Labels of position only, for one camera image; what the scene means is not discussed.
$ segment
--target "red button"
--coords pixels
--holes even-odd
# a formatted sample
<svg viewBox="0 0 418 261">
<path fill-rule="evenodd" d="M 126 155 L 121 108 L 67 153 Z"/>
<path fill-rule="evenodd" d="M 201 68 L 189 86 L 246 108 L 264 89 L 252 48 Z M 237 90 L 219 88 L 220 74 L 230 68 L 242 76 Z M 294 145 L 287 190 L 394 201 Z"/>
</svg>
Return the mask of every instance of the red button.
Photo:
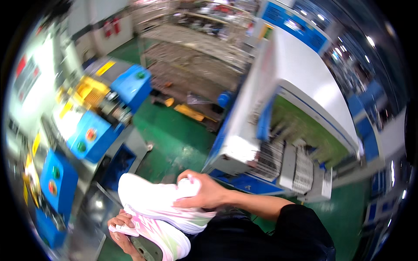
<svg viewBox="0 0 418 261">
<path fill-rule="evenodd" d="M 48 183 L 48 189 L 49 189 L 49 192 L 51 192 L 51 194 L 53 194 L 54 196 L 56 195 L 56 184 L 53 180 L 51 180 Z"/>
<path fill-rule="evenodd" d="M 88 140 L 94 140 L 96 138 L 96 132 L 94 131 L 94 129 L 89 129 L 86 132 L 86 139 Z"/>
</svg>

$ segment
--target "shoe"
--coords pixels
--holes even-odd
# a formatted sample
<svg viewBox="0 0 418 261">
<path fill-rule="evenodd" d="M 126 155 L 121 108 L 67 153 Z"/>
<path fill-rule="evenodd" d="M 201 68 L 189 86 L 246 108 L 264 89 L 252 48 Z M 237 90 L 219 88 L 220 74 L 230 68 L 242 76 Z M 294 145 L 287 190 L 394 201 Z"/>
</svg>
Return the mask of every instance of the shoe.
<svg viewBox="0 0 418 261">
<path fill-rule="evenodd" d="M 186 257 L 190 252 L 189 239 L 172 225 L 143 217 L 126 206 L 125 212 L 132 215 L 135 228 L 126 224 L 110 225 L 109 231 L 129 236 L 134 247 L 147 261 L 174 261 Z"/>
<path fill-rule="evenodd" d="M 200 181 L 191 175 L 176 185 L 152 184 L 135 174 L 125 173 L 119 179 L 117 192 L 122 205 L 130 205 L 135 212 L 166 221 L 187 234 L 198 234 L 216 212 L 206 212 L 202 208 L 176 208 L 173 202 L 196 196 L 200 187 Z"/>
</svg>

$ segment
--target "hand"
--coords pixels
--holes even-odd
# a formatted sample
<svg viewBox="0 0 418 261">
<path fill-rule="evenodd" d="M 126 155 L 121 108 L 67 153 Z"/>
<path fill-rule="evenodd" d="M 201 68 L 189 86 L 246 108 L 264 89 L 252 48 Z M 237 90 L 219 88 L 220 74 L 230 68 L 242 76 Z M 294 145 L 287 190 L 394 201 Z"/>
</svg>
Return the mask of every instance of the hand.
<svg viewBox="0 0 418 261">
<path fill-rule="evenodd" d="M 191 198 L 185 198 L 179 201 L 173 202 L 173 206 L 177 208 L 216 208 L 225 204 L 225 199 L 230 190 L 222 187 L 216 181 L 214 181 L 207 174 L 200 174 L 192 170 L 183 171 L 177 178 L 177 182 L 186 178 L 188 175 L 192 175 L 196 179 L 200 180 L 201 188 L 196 196 Z"/>
<path fill-rule="evenodd" d="M 117 215 L 114 218 L 111 218 L 107 222 L 107 226 L 112 225 L 112 226 L 116 227 L 116 225 L 123 226 L 124 224 L 126 224 L 128 227 L 134 228 L 135 225 L 132 223 L 131 218 L 132 218 L 132 215 L 130 215 L 128 213 L 125 213 L 125 211 L 123 209 L 121 209 L 119 211 L 119 215 Z M 134 259 L 134 257 L 141 256 L 141 254 L 136 250 L 136 248 L 133 246 L 131 241 L 129 241 L 129 239 L 126 235 L 124 235 L 122 233 L 119 233 L 119 232 L 110 232 L 110 236 L 112 237 L 113 241 L 116 242 L 116 244 L 120 248 L 122 248 L 122 250 L 126 254 L 130 254 L 133 259 Z"/>
</svg>

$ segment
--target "black sleeve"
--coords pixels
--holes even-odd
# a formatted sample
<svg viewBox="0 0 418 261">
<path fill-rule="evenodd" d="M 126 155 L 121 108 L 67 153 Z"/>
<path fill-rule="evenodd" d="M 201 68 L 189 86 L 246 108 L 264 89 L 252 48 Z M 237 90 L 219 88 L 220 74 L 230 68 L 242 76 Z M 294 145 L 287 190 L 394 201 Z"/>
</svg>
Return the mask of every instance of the black sleeve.
<svg viewBox="0 0 418 261">
<path fill-rule="evenodd" d="M 335 247 L 315 212 L 302 205 L 284 206 L 272 236 L 287 260 L 335 260 Z"/>
</svg>

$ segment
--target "red fire extinguisher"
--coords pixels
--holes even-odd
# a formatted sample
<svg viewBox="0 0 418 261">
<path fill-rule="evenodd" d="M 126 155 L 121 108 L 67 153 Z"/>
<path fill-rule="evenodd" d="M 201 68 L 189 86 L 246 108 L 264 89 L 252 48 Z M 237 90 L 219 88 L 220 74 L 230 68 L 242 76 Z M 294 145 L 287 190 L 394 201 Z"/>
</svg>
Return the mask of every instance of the red fire extinguisher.
<svg viewBox="0 0 418 261">
<path fill-rule="evenodd" d="M 115 18 L 113 18 L 112 23 L 113 23 L 113 28 L 115 30 L 115 33 L 118 34 L 120 32 L 119 18 L 115 16 Z"/>
<path fill-rule="evenodd" d="M 112 35 L 112 26 L 110 24 L 110 20 L 107 20 L 103 25 L 104 36 L 109 38 Z"/>
</svg>

